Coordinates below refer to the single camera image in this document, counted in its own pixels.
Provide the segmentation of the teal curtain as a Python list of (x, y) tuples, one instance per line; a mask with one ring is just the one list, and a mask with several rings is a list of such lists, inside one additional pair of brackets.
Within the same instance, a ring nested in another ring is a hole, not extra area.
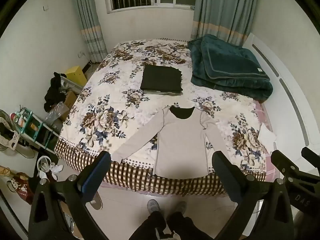
[(247, 40), (258, 0), (196, 0), (191, 39), (212, 34), (236, 46)]
[(73, 0), (79, 18), (81, 35), (87, 44), (92, 62), (102, 62), (107, 56), (107, 48), (103, 38), (95, 0)]

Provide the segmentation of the grey shoe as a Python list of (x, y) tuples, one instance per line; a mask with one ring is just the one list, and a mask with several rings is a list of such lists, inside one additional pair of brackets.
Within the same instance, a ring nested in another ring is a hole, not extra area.
[(182, 215), (185, 213), (187, 209), (187, 203), (185, 201), (177, 203), (177, 205), (174, 208), (174, 213), (181, 213)]
[(149, 214), (152, 214), (153, 212), (160, 212), (161, 208), (160, 208), (157, 200), (150, 199), (147, 203), (147, 210), (148, 210)]

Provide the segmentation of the left grey shoe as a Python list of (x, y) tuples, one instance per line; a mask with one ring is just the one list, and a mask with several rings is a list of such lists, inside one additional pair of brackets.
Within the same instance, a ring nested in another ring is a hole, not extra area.
[(161, 208), (160, 208), (157, 200), (150, 199), (147, 203), (147, 210), (148, 210), (149, 214), (152, 214), (153, 212), (160, 212)]

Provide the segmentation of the folded black garment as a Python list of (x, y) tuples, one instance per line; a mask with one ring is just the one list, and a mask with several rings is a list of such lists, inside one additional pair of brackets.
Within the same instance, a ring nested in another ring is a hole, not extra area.
[(173, 67), (145, 65), (141, 90), (180, 94), (182, 89), (182, 72)]

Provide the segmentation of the black clothes pile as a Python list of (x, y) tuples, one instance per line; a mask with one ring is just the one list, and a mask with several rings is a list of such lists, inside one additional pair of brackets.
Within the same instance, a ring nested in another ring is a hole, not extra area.
[(49, 113), (58, 103), (66, 99), (65, 90), (61, 88), (61, 77), (67, 77), (63, 73), (54, 72), (54, 77), (50, 80), (50, 87), (44, 97), (44, 110)]

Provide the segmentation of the left teal curtain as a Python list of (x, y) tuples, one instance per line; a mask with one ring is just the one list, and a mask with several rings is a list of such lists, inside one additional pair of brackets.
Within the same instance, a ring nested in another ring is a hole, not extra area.
[(73, 0), (79, 18), (81, 35), (87, 44), (92, 62), (102, 62), (107, 56), (107, 48), (103, 38), (95, 0)]

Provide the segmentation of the red patterned slipper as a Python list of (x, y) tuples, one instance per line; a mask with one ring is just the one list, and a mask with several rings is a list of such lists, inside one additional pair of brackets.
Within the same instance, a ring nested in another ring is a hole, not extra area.
[(9, 190), (16, 192), (22, 200), (31, 205), (34, 193), (29, 186), (28, 179), (29, 177), (25, 173), (19, 172), (7, 182), (7, 186)]

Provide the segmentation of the white folded cloth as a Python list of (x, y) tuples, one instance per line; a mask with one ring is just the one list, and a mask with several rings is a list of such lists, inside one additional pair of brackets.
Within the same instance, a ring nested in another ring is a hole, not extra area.
[(264, 123), (262, 123), (258, 134), (258, 141), (264, 146), (268, 154), (270, 154), (274, 151), (276, 135), (271, 132)]

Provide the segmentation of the dark green folded blanket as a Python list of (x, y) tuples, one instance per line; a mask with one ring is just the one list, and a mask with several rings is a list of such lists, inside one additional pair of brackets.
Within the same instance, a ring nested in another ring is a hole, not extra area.
[(241, 94), (259, 102), (271, 96), (270, 78), (250, 50), (210, 34), (189, 41), (188, 48), (194, 85)]

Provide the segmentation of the yellow box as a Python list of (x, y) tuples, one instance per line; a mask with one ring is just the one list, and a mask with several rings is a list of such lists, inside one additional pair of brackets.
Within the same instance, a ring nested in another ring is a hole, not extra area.
[(80, 66), (69, 68), (68, 70), (66, 70), (65, 74), (67, 76), (67, 79), (71, 80), (77, 85), (84, 87), (87, 83), (87, 79)]

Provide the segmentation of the clear plastic bag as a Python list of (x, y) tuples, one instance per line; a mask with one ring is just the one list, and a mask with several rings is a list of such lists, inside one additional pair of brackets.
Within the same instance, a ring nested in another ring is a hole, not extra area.
[(63, 103), (59, 102), (47, 115), (44, 122), (48, 125), (52, 125), (55, 120), (60, 118), (66, 112), (69, 111), (69, 108)]

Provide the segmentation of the cardboard box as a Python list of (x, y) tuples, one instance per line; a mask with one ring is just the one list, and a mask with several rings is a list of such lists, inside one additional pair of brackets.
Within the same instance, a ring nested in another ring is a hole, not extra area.
[(73, 107), (73, 105), (76, 102), (76, 99), (77, 99), (77, 96), (73, 91), (70, 90), (67, 92), (64, 104), (68, 107), (68, 110), (63, 115), (60, 116), (60, 120), (62, 120), (62, 121), (66, 120), (67, 116), (70, 113), (71, 108)]

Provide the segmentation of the right teal curtain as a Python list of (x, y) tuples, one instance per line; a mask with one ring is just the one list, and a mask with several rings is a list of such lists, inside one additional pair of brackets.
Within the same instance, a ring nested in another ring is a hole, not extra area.
[(258, 0), (196, 0), (191, 39), (212, 34), (236, 46), (247, 40)]

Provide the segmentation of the white curved headboard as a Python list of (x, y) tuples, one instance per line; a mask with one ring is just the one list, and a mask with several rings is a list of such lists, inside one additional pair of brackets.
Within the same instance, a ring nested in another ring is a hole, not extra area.
[(285, 64), (253, 33), (243, 47), (255, 55), (272, 83), (272, 95), (263, 106), (277, 137), (277, 149), (302, 171), (312, 171), (314, 167), (301, 156), (301, 150), (306, 146), (319, 154), (319, 129), (303, 91)]

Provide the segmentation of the beige long sleeve shirt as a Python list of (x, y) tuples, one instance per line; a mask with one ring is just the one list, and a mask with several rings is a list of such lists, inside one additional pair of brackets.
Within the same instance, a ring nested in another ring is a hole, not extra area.
[(157, 137), (157, 155), (153, 172), (169, 179), (200, 178), (208, 175), (206, 142), (215, 151), (228, 154), (214, 119), (196, 107), (165, 107), (122, 144), (112, 160), (120, 163)]

